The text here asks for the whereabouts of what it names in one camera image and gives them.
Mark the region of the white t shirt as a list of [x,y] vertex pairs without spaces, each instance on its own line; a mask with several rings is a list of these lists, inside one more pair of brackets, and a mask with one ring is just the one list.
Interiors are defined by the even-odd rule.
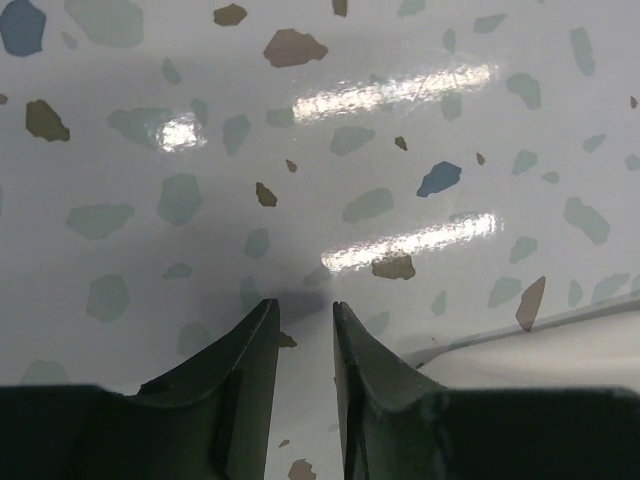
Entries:
[[394,347],[446,387],[622,387],[639,390],[639,293],[553,317],[529,332],[504,328],[438,344],[427,334]]

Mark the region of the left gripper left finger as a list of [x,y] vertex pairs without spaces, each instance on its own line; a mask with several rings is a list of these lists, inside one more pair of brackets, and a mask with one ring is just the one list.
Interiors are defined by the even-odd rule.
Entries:
[[134,395],[96,385],[1,391],[5,479],[260,479],[271,423],[280,309],[237,326]]

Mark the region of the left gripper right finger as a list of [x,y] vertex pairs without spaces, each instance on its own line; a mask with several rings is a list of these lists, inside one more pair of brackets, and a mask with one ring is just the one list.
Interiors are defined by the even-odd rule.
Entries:
[[333,306],[347,479],[635,479],[639,397],[623,388],[462,390],[421,374]]

